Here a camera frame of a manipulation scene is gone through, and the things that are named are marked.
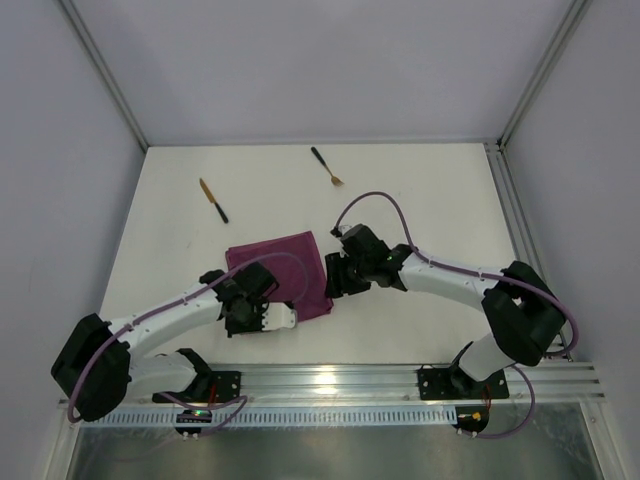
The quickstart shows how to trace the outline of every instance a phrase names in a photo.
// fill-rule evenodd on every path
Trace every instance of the gold knife blade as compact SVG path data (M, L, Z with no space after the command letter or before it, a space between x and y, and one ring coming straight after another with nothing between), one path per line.
M200 179L200 188L202 188L202 191L207 196L209 201L215 205L216 198L213 196L213 193L211 193L211 190L209 190L209 187L207 187L207 184L204 183L204 180L202 180L202 178Z

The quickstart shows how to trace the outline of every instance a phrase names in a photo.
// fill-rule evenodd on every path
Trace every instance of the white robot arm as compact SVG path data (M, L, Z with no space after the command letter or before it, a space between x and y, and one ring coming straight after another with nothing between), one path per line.
M159 392L171 392L183 401L206 400L214 379L207 363L193 350L147 357L186 331L223 318L228 336L296 326L291 304L266 300L267 292L278 284L260 263L206 288L222 275L221 270L208 272L181 295L145 312L111 321L92 314L78 322L51 369L69 397L91 357L112 340L79 387L75 407L82 419L97 420L123 399Z
M505 367L537 365L564 325L562 312L540 296L553 294L525 263L478 268L416 252L409 245L390 249L365 225L332 233L340 239L344 255L325 257L328 297L361 293L375 282L446 297L486 315L491 333L466 345L448 369L443 388L450 388L457 398L477 395L485 380Z

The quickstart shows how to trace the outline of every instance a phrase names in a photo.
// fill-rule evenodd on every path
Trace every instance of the cloth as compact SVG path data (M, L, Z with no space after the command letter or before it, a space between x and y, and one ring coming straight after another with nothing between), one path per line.
M227 266L233 268L242 262L266 253L291 253L304 263L309 276L309 288L304 297L294 304L298 321L311 320L331 312L333 301L324 294L327 278L313 233L304 232L289 237L231 247L225 253ZM291 258L268 258L262 263L276 277L280 288L268 295L272 302L288 302L298 297L304 288L304 273L298 262Z

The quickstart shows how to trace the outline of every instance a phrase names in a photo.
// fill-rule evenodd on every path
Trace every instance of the gold fork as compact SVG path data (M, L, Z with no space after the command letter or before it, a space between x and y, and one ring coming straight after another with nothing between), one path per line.
M318 159L320 164L324 167L324 169L327 172L329 172L329 175L331 175L331 183L333 183L336 187L341 187L342 185L344 185L344 182L333 174L333 172L327 165L327 162L324 161L324 158L322 158L322 155L320 155L320 152L316 147L311 147L311 153L313 153L316 156L316 158Z

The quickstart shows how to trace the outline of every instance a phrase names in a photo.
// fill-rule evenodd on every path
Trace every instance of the glass panel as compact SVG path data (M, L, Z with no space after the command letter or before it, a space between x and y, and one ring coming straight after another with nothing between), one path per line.
M526 409L494 405L487 432L512 428ZM546 404L527 428L499 441L461 437L449 426L231 429L188 442L168 429L83 428L67 478L590 480L602 474L579 405Z

